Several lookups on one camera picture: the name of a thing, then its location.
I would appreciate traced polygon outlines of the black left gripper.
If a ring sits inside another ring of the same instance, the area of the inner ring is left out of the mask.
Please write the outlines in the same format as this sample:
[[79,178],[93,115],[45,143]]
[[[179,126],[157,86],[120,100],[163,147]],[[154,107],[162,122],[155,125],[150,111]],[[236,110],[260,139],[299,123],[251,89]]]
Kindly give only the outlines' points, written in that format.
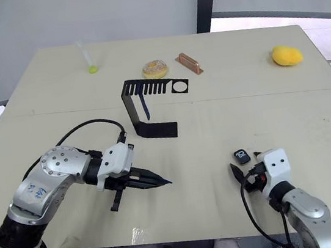
[[150,189],[158,188],[172,182],[147,169],[132,167],[130,171],[110,174],[104,182],[105,190],[119,191],[125,188]]

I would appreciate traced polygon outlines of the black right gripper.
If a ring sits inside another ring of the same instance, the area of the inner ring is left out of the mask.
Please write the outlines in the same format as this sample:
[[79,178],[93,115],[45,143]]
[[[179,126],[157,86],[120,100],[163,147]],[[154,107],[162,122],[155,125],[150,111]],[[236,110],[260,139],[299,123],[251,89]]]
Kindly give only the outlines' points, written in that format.
[[[253,152],[253,155],[257,158],[261,154],[260,151]],[[229,164],[230,169],[234,175],[234,178],[249,192],[260,191],[262,192],[267,183],[266,168],[263,162],[254,165],[244,176],[242,170],[234,165]]]

